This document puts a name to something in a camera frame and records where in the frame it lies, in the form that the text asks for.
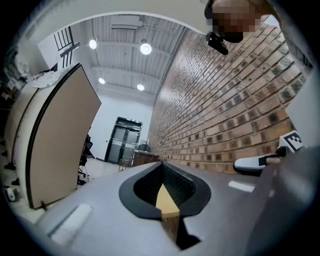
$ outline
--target brick wall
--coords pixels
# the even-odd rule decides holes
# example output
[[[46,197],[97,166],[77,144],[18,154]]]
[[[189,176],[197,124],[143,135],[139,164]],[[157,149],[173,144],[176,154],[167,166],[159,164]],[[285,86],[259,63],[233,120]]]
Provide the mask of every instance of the brick wall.
[[[224,56],[187,30],[156,99],[152,152],[208,171],[234,173],[238,158],[274,153],[293,129],[285,108],[304,77],[279,28],[262,24]]]

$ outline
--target ceiling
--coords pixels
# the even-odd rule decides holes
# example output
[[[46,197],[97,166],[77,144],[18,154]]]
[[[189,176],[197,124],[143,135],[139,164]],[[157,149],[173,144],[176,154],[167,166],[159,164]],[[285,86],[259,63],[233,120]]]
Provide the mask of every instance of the ceiling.
[[[86,41],[97,41],[90,49],[92,73],[99,87],[156,98],[178,44],[186,30],[175,22],[146,15],[108,15],[84,21]],[[152,52],[140,51],[142,40]],[[142,84],[144,91],[137,85]]]

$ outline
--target ceiling light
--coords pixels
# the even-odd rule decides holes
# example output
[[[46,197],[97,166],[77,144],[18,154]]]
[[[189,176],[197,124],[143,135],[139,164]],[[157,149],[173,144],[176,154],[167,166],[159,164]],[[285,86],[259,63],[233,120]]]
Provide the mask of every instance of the ceiling light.
[[[138,84],[136,87],[139,91],[143,91],[145,89],[145,87],[142,84]]]
[[[101,77],[99,78],[99,82],[100,82],[100,84],[103,84],[103,85],[106,83],[106,81]]]
[[[89,46],[92,48],[92,49],[96,49],[97,48],[97,42],[95,40],[91,40],[89,42]]]
[[[151,45],[148,43],[143,43],[140,47],[140,51],[144,54],[144,55],[148,55],[149,53],[151,53],[152,48]]]

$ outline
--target beige partition panel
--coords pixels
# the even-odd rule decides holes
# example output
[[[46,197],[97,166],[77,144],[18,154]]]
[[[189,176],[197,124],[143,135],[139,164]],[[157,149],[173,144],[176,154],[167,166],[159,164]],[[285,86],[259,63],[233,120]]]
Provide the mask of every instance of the beige partition panel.
[[[33,81],[27,83],[19,93],[10,110],[8,119],[4,128],[5,149],[7,151],[7,158],[9,162],[15,163],[14,160],[14,147],[17,140],[19,126],[25,111],[33,97],[35,96],[38,88],[34,88]]]
[[[81,65],[54,88],[36,94],[21,125],[23,138],[17,149],[17,172],[22,180],[25,177],[21,187],[31,208],[77,189],[82,149],[100,105]]]

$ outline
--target floor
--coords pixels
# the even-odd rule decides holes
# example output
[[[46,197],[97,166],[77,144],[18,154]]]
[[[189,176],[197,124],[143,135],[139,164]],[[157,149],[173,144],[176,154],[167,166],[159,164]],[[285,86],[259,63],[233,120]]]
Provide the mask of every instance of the floor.
[[[0,153],[5,151],[5,147],[0,145]],[[28,204],[27,200],[24,197],[20,186],[11,185],[11,182],[17,179],[16,171],[4,169],[4,166],[8,163],[8,159],[5,156],[0,155],[0,178],[2,184],[4,186],[10,186],[13,190],[16,189],[18,192],[18,197],[15,202],[9,202],[9,205],[14,213],[17,215],[29,220],[32,223],[36,223],[36,221],[41,217],[42,214],[45,213],[43,209],[34,210],[31,209]],[[98,179],[99,177],[110,175],[113,173],[118,172],[119,166],[107,162],[102,162],[96,160],[94,158],[89,158],[83,168],[83,172],[88,174],[89,179],[80,177],[81,180],[84,181],[92,181],[93,179]],[[51,204],[48,208],[54,207],[55,204]]]

